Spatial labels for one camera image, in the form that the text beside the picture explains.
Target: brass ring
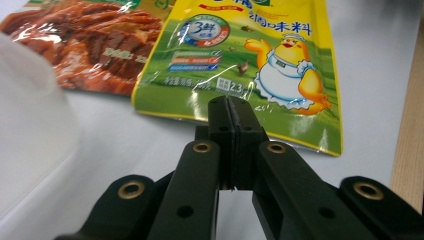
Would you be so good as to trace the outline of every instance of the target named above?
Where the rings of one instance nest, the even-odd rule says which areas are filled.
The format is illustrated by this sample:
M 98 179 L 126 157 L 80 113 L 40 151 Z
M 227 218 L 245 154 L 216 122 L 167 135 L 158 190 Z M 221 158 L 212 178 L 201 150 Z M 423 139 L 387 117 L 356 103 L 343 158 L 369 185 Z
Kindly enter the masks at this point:
M 364 198 L 371 200 L 381 200 L 384 198 L 383 192 L 371 183 L 357 182 L 353 184 L 353 189 Z
M 273 152 L 273 153 L 285 153 L 286 152 L 286 147 L 284 147 L 283 145 L 281 145 L 279 143 L 270 143 L 270 144 L 268 144 L 267 148 L 270 152 Z
M 140 196 L 144 191 L 144 184 L 139 181 L 129 181 L 118 190 L 118 196 L 122 199 L 133 199 Z
M 198 153 L 207 153 L 212 149 L 209 143 L 198 143 L 193 146 L 193 150 Z

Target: white plastic container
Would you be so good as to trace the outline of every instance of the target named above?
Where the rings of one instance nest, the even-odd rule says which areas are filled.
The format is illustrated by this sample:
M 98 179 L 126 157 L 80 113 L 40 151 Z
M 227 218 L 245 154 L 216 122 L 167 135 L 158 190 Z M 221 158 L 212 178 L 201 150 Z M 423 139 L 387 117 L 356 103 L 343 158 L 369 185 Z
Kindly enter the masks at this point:
M 52 67 L 0 33 L 0 224 L 77 150 L 79 137 Z

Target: green seasoning packet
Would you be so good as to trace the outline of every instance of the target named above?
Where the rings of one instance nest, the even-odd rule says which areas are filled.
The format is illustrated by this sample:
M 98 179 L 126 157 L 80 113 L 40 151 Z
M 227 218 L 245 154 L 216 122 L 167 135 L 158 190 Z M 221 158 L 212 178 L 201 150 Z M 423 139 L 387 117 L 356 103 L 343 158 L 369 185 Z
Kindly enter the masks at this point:
M 268 135 L 339 156 L 336 63 L 324 0 L 177 1 L 132 95 L 137 111 L 207 121 L 220 95 Z

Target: black mechanical arm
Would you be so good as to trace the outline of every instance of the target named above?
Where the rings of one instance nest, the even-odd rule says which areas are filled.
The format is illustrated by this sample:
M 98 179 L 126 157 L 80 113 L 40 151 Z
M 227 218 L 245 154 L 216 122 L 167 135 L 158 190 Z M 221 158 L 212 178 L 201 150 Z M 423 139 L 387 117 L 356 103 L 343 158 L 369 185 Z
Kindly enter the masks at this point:
M 110 185 L 83 227 L 57 240 L 214 239 L 220 190 L 253 191 L 267 239 L 424 239 L 424 219 L 387 187 L 350 177 L 328 185 L 289 145 L 269 141 L 245 100 L 209 102 L 173 173 Z

